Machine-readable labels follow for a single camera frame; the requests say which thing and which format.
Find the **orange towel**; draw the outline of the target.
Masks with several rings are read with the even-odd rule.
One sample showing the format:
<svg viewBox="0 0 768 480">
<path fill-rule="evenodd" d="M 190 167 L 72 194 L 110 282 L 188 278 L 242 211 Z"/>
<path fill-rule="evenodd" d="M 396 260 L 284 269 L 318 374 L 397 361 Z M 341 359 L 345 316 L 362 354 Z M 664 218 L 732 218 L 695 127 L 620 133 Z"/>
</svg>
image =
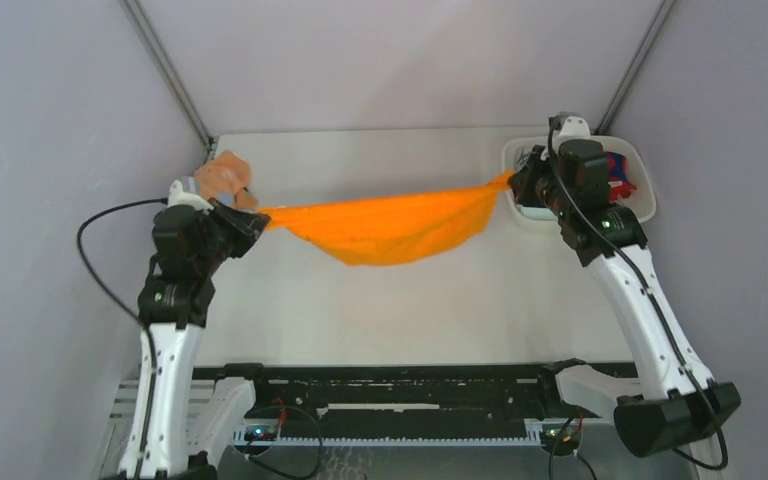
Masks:
<svg viewBox="0 0 768 480">
<path fill-rule="evenodd" d="M 346 265 L 407 264 L 483 232 L 512 175 L 480 186 L 260 212 L 270 217 L 269 230 L 286 229 Z"/>
</svg>

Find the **light mint green towel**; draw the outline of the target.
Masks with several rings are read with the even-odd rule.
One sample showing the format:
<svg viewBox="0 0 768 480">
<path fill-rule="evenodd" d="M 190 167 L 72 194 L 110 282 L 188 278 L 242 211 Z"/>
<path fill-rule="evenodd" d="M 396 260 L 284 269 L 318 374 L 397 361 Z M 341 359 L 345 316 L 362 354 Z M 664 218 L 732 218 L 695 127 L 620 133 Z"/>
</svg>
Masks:
<svg viewBox="0 0 768 480">
<path fill-rule="evenodd" d="M 555 222 L 557 220 L 556 215 L 544 207 L 526 207 L 516 204 L 515 210 L 521 217 L 531 221 Z"/>
</svg>

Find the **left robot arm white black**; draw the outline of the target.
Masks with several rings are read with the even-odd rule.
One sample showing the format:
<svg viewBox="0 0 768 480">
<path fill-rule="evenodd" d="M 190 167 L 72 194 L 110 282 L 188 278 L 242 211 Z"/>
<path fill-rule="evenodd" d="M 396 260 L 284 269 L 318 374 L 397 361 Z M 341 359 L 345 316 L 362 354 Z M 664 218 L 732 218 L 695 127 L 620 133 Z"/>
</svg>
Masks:
<svg viewBox="0 0 768 480">
<path fill-rule="evenodd" d="M 204 208 L 170 204 L 155 217 L 155 252 L 137 298 L 142 362 L 135 412 L 116 478 L 214 479 L 243 415 L 270 409 L 267 384 L 221 380 L 188 423 L 196 357 L 215 295 L 212 278 L 226 260 L 244 256 L 269 222 L 265 214 L 215 199 Z"/>
</svg>

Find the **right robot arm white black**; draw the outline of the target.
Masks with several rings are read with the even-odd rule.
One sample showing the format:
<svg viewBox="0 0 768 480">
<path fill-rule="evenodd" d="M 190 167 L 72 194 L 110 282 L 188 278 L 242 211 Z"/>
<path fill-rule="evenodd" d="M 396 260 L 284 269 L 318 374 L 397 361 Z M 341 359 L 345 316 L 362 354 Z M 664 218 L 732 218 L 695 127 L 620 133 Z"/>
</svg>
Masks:
<svg viewBox="0 0 768 480">
<path fill-rule="evenodd" d="M 602 289 L 620 324 L 637 381 L 579 359 L 547 366 L 539 406 L 552 416 L 574 406 L 609 420 L 639 458 L 715 437 L 728 463 L 723 425 L 739 408 L 731 382 L 717 381 L 682 333 L 658 283 L 647 237 L 634 212 L 610 199 L 610 161 L 601 143 L 570 139 L 536 145 L 508 181 L 516 204 L 544 207 Z"/>
</svg>

